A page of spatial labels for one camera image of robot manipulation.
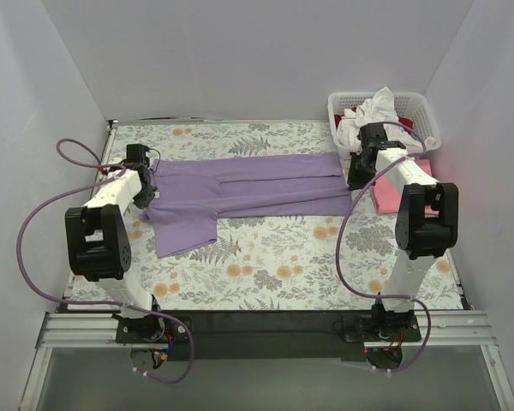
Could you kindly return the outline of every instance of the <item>floral tablecloth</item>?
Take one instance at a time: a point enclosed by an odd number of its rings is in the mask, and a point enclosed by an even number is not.
[[[135,142],[176,161],[335,151],[327,123],[205,122],[119,126],[109,159],[123,158],[126,145]],[[215,244],[158,259],[152,225],[139,215],[131,205],[124,218],[133,254],[128,274],[164,309],[347,310],[373,303],[338,280],[334,255],[341,217],[219,219]],[[396,261],[395,222],[395,215],[375,213],[369,195],[356,208],[343,240],[342,267],[358,289],[377,293],[385,287]],[[432,309],[462,308],[447,259],[431,268],[419,297]],[[74,280],[72,298],[110,299],[83,277]]]

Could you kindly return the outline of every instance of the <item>shirt sleeve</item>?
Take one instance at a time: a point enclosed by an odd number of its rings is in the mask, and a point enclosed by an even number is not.
[[[186,253],[217,240],[217,212],[183,203],[153,201],[146,208],[152,223],[159,259]]]

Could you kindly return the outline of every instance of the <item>red cloth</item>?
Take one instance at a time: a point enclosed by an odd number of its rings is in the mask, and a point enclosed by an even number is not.
[[[356,113],[356,109],[357,109],[357,107],[352,107],[352,111],[354,111],[355,113]],[[337,129],[337,128],[339,128],[339,123],[341,122],[341,120],[343,120],[343,118],[339,114],[335,114],[335,115],[333,115],[333,117],[335,118],[335,129]],[[400,123],[402,123],[404,126],[413,128],[413,122],[409,118],[405,118],[405,117],[399,117],[399,118],[400,118]]]

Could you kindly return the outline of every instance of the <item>white cloth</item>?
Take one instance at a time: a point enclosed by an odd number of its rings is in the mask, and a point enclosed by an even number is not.
[[[388,87],[381,88],[373,98],[368,98],[356,108],[356,113],[351,109],[344,109],[343,120],[337,129],[335,143],[341,148],[351,152],[359,152],[362,143],[358,140],[360,127],[370,122],[397,122],[397,114],[394,110],[394,95]],[[385,124],[386,136],[389,141],[401,141],[405,144],[408,152],[422,151],[421,143],[414,140],[401,127]],[[429,136],[422,136],[428,150],[435,150],[439,147],[436,139]]]

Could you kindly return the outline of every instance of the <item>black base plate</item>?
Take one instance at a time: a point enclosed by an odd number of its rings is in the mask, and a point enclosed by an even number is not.
[[[371,318],[365,311],[168,311],[192,331],[197,360],[340,358],[365,361],[363,342],[379,341],[362,333]],[[177,325],[166,322],[174,332]],[[420,341],[411,328],[404,341]],[[118,326],[117,343],[147,343]],[[187,360],[189,346],[178,340],[168,360]]]

